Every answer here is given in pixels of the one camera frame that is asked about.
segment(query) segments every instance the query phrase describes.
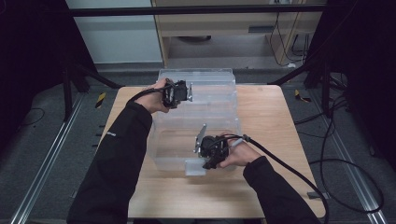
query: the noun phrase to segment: wooden table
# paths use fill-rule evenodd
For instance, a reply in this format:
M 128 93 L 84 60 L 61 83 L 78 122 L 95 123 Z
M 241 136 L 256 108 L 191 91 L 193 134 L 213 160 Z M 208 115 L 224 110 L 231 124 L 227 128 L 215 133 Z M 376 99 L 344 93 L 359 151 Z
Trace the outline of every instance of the wooden table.
M 242 133 L 249 135 L 281 160 L 314 178 L 295 130 L 282 90 L 278 86 L 237 85 L 238 117 Z M 105 131 L 141 87 L 124 87 L 110 112 Z M 278 173 L 308 202 L 317 217 L 324 216 L 321 200 L 309 200 L 313 191 L 303 180 L 275 161 Z M 184 172 L 157 170 L 146 156 L 130 201 L 129 217 L 160 218 L 258 218 L 264 217 L 256 192 L 247 184 L 243 167 L 231 172 L 211 172 L 205 176 L 185 176 Z

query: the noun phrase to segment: transparent plastic container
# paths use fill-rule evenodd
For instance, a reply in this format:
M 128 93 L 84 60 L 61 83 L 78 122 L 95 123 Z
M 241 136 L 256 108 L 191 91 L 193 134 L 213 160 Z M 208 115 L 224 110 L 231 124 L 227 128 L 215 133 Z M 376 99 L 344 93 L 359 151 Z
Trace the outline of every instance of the transparent plastic container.
M 235 77 L 232 69 L 162 69 L 158 79 L 192 83 L 192 102 L 184 101 L 169 113 L 156 113 L 148 137 L 148 154 L 163 171 L 205 175 L 205 159 L 194 153 L 195 139 L 205 135 L 240 134 Z

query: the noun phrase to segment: black jacket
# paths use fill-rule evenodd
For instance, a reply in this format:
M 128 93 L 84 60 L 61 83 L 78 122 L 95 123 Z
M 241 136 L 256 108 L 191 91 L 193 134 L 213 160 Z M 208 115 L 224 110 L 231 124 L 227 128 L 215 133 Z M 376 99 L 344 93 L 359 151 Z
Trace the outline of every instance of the black jacket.
M 68 223 L 126 223 L 129 201 L 146 154 L 152 116 L 128 102 L 109 128 L 69 210 Z M 247 165 L 244 177 L 257 192 L 269 224 L 319 223 L 303 198 L 265 157 Z

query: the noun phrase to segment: person's right hand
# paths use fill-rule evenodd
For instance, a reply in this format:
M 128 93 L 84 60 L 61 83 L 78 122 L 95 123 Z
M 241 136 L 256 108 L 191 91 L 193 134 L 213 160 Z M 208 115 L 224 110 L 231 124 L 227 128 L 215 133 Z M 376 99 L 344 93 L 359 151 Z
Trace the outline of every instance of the person's right hand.
M 229 139 L 227 143 L 231 146 L 234 141 L 236 141 L 236 139 Z M 225 161 L 220 162 L 218 167 L 225 168 L 229 165 L 246 166 L 248 163 L 255 161 L 260 156 L 261 154 L 250 147 L 246 142 L 241 142 L 236 147 L 230 148 L 229 156 Z

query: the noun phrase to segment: metal rail on floor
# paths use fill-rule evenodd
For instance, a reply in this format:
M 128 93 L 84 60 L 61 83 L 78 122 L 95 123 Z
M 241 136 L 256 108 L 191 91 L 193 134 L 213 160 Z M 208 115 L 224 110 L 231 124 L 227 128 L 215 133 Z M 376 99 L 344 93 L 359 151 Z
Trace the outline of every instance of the metal rail on floor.
M 310 95 L 312 96 L 312 100 L 317 106 L 319 111 L 322 111 L 321 106 L 320 106 L 320 99 L 321 97 L 318 95 L 316 91 L 308 90 Z M 323 121 L 325 122 L 326 126 L 329 127 L 330 122 L 327 118 L 323 117 Z M 347 152 L 347 148 L 345 147 L 342 138 L 338 134 L 338 132 L 335 130 L 334 133 L 331 136 L 332 142 L 334 143 L 335 146 L 335 151 L 338 155 L 338 157 L 342 160 L 345 161 L 350 161 L 353 162 L 352 157 L 349 155 Z M 359 200 L 361 201 L 361 205 L 364 207 L 365 210 L 374 210 L 378 207 L 378 203 L 375 199 L 375 196 L 371 192 L 369 185 L 364 179 L 364 176 L 361 174 L 361 172 L 355 168 L 351 167 L 349 165 L 345 165 L 346 169 L 346 174 L 349 177 L 349 180 L 352 183 L 352 186 L 354 190 L 356 191 Z M 382 211 L 368 214 L 367 215 L 370 221 L 373 224 L 385 224 L 388 223 L 384 214 Z
M 30 212 L 32 211 L 33 206 L 35 205 L 35 201 L 38 198 L 41 190 L 43 189 L 44 184 L 46 183 L 47 177 L 50 174 L 53 164 L 58 157 L 59 152 L 61 151 L 62 145 L 64 144 L 64 140 L 68 135 L 75 119 L 78 114 L 78 111 L 81 108 L 81 103 L 84 99 L 85 93 L 78 93 L 77 99 L 73 105 L 73 111 L 70 115 L 70 118 L 64 122 L 61 127 L 61 130 L 55 137 L 55 140 L 52 143 L 52 146 L 49 150 L 49 153 L 41 164 L 40 169 L 35 176 L 35 179 L 30 186 L 29 190 L 25 194 L 23 201 L 21 202 L 18 210 L 12 216 L 11 222 L 12 224 L 23 224 L 26 222 L 29 217 Z

